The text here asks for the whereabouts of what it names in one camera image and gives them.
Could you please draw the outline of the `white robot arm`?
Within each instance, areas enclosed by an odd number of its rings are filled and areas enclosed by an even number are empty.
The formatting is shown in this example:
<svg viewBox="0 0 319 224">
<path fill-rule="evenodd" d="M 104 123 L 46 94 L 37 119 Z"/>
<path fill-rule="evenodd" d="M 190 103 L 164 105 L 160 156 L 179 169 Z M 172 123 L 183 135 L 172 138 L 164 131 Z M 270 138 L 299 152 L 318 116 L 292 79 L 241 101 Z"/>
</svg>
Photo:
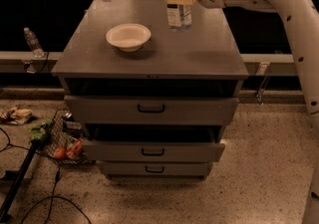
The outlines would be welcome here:
<svg viewBox="0 0 319 224">
<path fill-rule="evenodd" d="M 165 0 L 207 9 L 240 7 L 279 15 L 312 125 L 319 128 L 319 13 L 312 0 Z"/>
</svg>

